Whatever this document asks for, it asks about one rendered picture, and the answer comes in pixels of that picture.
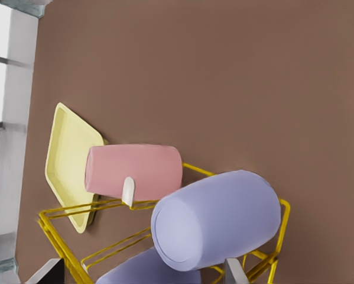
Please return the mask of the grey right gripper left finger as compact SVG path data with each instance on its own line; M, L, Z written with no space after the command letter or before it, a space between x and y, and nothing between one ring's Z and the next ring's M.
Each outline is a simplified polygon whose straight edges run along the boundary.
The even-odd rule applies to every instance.
M25 284L65 284L64 259L50 259Z

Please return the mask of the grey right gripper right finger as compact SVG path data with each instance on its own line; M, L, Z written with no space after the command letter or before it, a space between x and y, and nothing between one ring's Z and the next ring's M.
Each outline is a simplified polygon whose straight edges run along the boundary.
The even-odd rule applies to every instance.
M225 260L225 284L250 284L237 258Z

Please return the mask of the lavender cup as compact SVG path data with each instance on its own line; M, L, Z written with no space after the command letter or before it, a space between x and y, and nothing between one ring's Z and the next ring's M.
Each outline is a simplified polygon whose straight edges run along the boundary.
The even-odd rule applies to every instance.
M161 199L151 217L155 249L186 272L243 256L272 239L281 205L272 186L246 170L191 183Z
M105 273L96 284L201 284L201 281L198 270L174 270L151 247Z

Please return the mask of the pale yellow rectangular tray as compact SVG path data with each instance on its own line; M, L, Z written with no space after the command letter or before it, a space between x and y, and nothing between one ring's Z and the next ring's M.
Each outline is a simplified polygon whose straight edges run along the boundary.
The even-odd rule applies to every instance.
M90 204L98 196L85 190L87 155L93 146L102 146L101 134L61 102L57 104L48 145L45 177L74 229L83 233L93 213L77 213L76 205Z

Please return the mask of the pink cup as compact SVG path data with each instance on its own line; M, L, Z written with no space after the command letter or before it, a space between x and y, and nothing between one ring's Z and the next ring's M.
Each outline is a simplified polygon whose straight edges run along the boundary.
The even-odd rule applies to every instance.
M110 144L91 147L85 169L85 190L120 198L126 178L135 184L134 200L159 200L181 188L183 167L173 146Z

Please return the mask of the white rounded peg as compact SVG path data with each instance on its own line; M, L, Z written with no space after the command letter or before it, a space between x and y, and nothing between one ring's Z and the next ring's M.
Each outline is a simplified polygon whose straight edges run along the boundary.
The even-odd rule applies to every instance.
M122 188L122 202L129 207L133 206L135 195L135 181L132 177L128 176L124 180Z

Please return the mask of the silver frame post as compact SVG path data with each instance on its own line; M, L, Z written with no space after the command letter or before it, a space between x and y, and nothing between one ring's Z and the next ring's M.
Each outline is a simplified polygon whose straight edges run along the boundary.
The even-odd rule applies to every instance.
M0 235L0 284L21 284L15 259L17 234Z
M46 6L53 1L54 0L0 0L0 5L40 19L45 14Z

